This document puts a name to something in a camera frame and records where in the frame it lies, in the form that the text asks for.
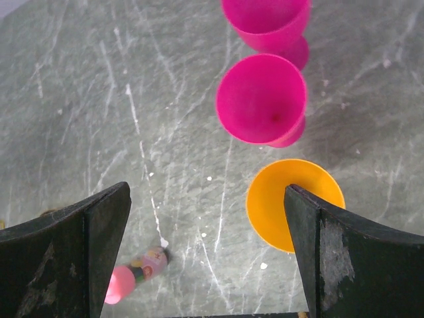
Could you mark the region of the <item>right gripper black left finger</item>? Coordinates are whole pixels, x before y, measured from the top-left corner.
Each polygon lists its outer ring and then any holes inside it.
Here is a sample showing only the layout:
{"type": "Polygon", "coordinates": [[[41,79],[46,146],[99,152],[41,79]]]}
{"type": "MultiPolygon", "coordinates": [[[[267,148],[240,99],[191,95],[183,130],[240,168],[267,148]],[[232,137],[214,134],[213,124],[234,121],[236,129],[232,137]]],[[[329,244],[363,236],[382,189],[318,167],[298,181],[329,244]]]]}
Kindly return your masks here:
{"type": "Polygon", "coordinates": [[[99,317],[129,212],[119,182],[1,231],[2,317],[99,317]]]}

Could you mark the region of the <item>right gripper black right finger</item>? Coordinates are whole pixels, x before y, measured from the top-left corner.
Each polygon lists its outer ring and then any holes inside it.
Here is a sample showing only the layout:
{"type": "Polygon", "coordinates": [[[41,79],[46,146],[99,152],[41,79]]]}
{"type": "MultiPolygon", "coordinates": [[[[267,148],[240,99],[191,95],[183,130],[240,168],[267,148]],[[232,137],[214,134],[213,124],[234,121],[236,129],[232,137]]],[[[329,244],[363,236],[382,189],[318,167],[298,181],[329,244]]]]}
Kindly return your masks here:
{"type": "Polygon", "coordinates": [[[422,317],[423,237],[298,185],[284,209],[310,317],[422,317]]]}

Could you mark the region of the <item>yellow wine glass front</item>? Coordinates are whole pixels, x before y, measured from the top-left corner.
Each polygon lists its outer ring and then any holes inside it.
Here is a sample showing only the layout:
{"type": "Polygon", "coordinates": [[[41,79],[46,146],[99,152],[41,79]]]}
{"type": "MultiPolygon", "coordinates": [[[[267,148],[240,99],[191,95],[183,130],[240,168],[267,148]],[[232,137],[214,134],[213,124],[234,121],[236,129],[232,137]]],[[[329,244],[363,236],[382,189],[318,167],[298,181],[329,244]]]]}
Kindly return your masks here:
{"type": "Polygon", "coordinates": [[[278,250],[294,253],[284,209],[284,194],[291,184],[345,208],[345,198],[336,180],[319,165],[290,158],[273,162],[257,173],[246,195],[246,213],[258,236],[278,250]]]}

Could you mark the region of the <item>pink wine glass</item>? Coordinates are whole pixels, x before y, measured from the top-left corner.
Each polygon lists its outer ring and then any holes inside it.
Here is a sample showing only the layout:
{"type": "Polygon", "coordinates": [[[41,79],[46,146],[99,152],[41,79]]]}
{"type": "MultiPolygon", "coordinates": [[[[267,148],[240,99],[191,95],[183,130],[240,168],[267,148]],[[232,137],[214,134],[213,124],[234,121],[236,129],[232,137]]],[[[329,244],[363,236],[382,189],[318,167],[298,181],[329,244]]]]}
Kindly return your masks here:
{"type": "Polygon", "coordinates": [[[233,137],[284,148],[305,128],[307,84],[299,69],[274,54],[256,54],[237,62],[220,81],[217,117],[233,137]]]}
{"type": "Polygon", "coordinates": [[[229,24],[250,48],[279,55],[299,70],[309,59],[303,33],[311,15],[310,0],[227,0],[221,8],[229,24]]]}

